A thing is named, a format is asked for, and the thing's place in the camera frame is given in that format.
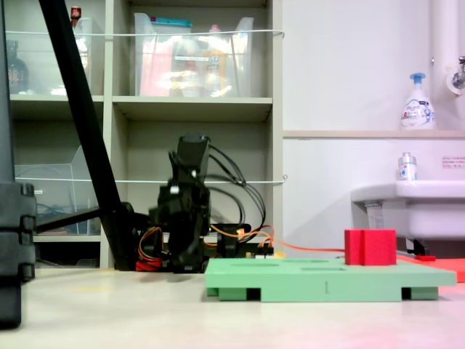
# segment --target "shelf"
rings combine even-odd
[[[272,98],[115,96],[113,104],[135,121],[264,122]]]
[[[35,235],[34,242],[100,242],[100,235]]]
[[[266,7],[268,0],[129,0],[131,5],[169,7]]]
[[[67,96],[10,95],[15,121],[71,121]],[[95,111],[103,119],[103,96],[93,96]]]
[[[331,130],[302,130],[302,131],[284,131],[285,139],[315,139],[315,138],[399,138],[399,139],[413,139],[413,138],[436,138],[436,139],[465,139],[465,131],[448,131],[436,129],[416,129],[410,131],[401,130],[344,130],[344,131],[331,131]]]

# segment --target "white floor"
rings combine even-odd
[[[1,349],[465,348],[465,284],[428,302],[217,302],[202,275],[38,274]]]

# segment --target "pump bottle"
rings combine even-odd
[[[421,80],[426,76],[423,73],[410,75],[414,89],[407,99],[400,126],[402,129],[436,129],[436,116],[431,100],[421,88]]]

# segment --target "red surface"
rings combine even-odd
[[[457,273],[457,282],[465,282],[465,258],[436,259],[434,262],[422,262],[403,256],[397,256],[397,259],[403,260],[404,262],[425,265],[427,267],[455,271]]]
[[[397,240],[395,230],[363,231],[362,265],[395,265]]]
[[[397,241],[395,230],[346,230],[347,265],[395,265]]]
[[[346,264],[362,264],[362,230],[345,230],[344,245]]]
[[[421,262],[434,262],[436,260],[436,256],[415,256],[415,259]]]

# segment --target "red cube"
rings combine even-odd
[[[346,230],[347,265],[395,265],[397,240],[395,230]]]

